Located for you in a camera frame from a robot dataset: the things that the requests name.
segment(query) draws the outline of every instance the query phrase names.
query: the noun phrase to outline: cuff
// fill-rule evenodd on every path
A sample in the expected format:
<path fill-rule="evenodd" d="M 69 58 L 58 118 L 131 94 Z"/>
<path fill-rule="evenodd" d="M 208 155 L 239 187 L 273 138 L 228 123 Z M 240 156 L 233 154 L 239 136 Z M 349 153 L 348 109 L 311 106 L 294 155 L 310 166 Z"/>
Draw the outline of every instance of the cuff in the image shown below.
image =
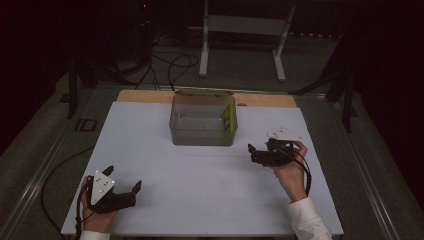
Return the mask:
<path fill-rule="evenodd" d="M 92 231 L 82 231 L 80 240 L 109 240 L 109 233 L 99 233 Z"/>
<path fill-rule="evenodd" d="M 289 204 L 288 210 L 293 222 L 305 222 L 319 217 L 315 205 L 309 197 Z"/>

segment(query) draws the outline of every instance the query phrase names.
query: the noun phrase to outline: table leg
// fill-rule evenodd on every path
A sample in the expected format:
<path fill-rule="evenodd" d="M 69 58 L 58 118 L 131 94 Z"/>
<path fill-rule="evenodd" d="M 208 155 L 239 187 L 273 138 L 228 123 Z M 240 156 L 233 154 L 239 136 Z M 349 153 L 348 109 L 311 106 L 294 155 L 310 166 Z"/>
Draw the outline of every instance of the table leg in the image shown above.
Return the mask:
<path fill-rule="evenodd" d="M 209 24 L 209 13 L 208 13 L 208 0 L 205 0 L 205 12 L 203 17 L 203 47 L 202 56 L 200 57 L 200 71 L 201 77 L 206 77 L 208 73 L 208 58 L 209 58 L 209 45 L 208 45 L 208 24 Z"/>
<path fill-rule="evenodd" d="M 283 63 L 281 62 L 281 52 L 283 51 L 284 43 L 286 42 L 287 36 L 289 34 L 290 24 L 293 19 L 294 11 L 296 6 L 292 6 L 289 12 L 289 15 L 286 19 L 286 24 L 284 25 L 283 32 L 281 34 L 281 41 L 277 49 L 272 51 L 272 57 L 274 58 L 275 70 L 277 71 L 277 80 L 279 82 L 286 81 L 286 75 L 284 74 Z"/>

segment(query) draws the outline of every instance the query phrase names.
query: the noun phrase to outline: dark background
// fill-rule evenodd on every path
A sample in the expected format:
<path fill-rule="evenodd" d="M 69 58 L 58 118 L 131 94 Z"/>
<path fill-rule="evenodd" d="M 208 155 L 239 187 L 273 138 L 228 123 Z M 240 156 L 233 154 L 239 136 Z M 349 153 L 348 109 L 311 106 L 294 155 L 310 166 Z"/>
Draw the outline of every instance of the dark background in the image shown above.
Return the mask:
<path fill-rule="evenodd" d="M 243 2 L 244 7 L 235 9 L 232 5 L 237 1 L 210 1 L 210 11 L 256 17 L 280 15 L 275 7 L 278 1 L 270 1 L 268 5 Z M 137 56 L 142 57 L 148 51 L 146 46 L 150 43 L 143 40 L 149 39 L 143 35 L 145 32 L 134 31 L 140 23 L 152 21 L 154 27 L 157 25 L 162 31 L 182 38 L 187 36 L 187 26 L 202 26 L 203 1 L 119 3 L 55 0 L 2 3 L 0 153 L 52 95 L 56 81 L 68 71 L 70 42 L 94 59 L 113 66 L 116 59 L 134 57 L 125 47 L 130 43 L 118 42 L 114 36 L 127 35 L 134 44 L 133 38 L 138 34 L 141 51 Z M 142 8 L 143 4 L 148 4 L 148 11 Z M 419 137 L 424 136 L 423 12 L 424 1 L 302 2 L 291 27 L 295 36 L 338 38 L 343 34 L 326 71 L 347 67 L 354 73 L 355 90 L 362 95 L 365 108 L 422 208 L 424 148 Z"/>

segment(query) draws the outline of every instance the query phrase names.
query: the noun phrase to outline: tabletop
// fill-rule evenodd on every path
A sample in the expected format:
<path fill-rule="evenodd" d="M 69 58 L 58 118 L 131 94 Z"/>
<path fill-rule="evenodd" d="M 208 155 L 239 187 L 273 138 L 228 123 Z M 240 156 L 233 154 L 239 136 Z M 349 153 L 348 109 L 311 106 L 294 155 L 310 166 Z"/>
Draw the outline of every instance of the tabletop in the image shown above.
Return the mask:
<path fill-rule="evenodd" d="M 247 149 L 249 143 L 258 150 L 266 148 L 267 132 L 282 124 L 301 135 L 308 146 L 313 176 L 310 196 L 332 233 L 343 234 L 312 139 L 293 97 L 235 93 L 236 102 L 248 107 L 237 107 L 234 144 L 220 147 L 172 143 L 168 123 L 173 95 L 169 91 L 124 90 L 109 111 L 84 175 L 114 165 L 111 178 L 116 180 L 116 193 L 143 181 L 136 206 L 121 210 L 113 235 L 292 235 L 289 197 L 269 168 L 250 161 Z M 266 102 L 279 106 L 263 106 Z M 63 234 L 75 232 L 75 207 L 76 198 Z"/>

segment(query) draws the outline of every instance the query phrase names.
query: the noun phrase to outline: hand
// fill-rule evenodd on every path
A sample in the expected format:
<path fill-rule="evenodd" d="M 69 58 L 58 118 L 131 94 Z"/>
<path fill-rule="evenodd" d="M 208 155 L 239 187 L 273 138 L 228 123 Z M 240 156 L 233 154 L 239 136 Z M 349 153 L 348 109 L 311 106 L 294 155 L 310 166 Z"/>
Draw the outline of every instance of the hand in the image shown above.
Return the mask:
<path fill-rule="evenodd" d="M 85 177 L 83 183 L 81 184 L 81 187 L 83 187 L 87 183 L 87 181 L 87 177 Z M 84 193 L 82 194 L 81 202 L 83 206 L 83 230 L 100 233 L 110 233 L 110 229 L 112 228 L 113 221 L 115 220 L 118 211 L 103 214 L 93 213 L 93 211 L 88 209 L 87 207 L 86 191 L 84 191 Z"/>
<path fill-rule="evenodd" d="M 295 149 L 295 151 L 302 155 L 302 157 L 305 157 L 308 151 L 306 146 L 300 141 L 294 142 L 294 144 L 299 148 Z M 303 158 L 299 154 L 295 154 L 295 159 L 303 163 Z M 282 167 L 270 168 L 274 170 L 275 176 L 277 176 L 292 203 L 307 197 L 304 186 L 304 170 L 299 164 L 291 162 Z"/>

